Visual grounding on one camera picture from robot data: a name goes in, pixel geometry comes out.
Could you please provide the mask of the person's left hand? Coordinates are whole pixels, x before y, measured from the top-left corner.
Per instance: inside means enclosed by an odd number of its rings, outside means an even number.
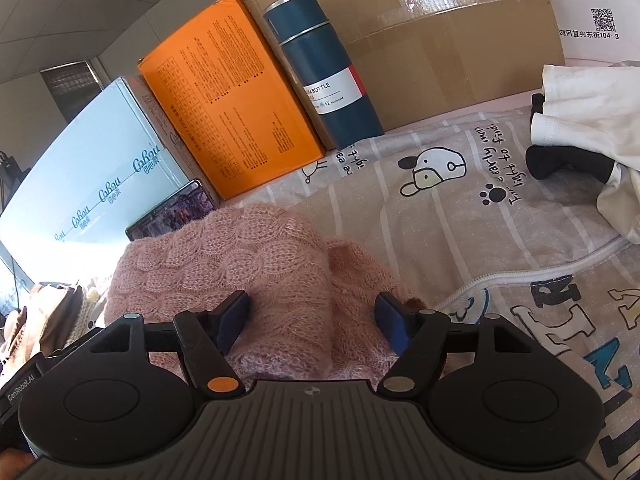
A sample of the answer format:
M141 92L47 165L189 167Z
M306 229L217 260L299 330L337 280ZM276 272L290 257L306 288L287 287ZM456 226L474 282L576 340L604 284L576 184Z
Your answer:
M0 480L15 480L35 461L34 456L14 448L0 453Z

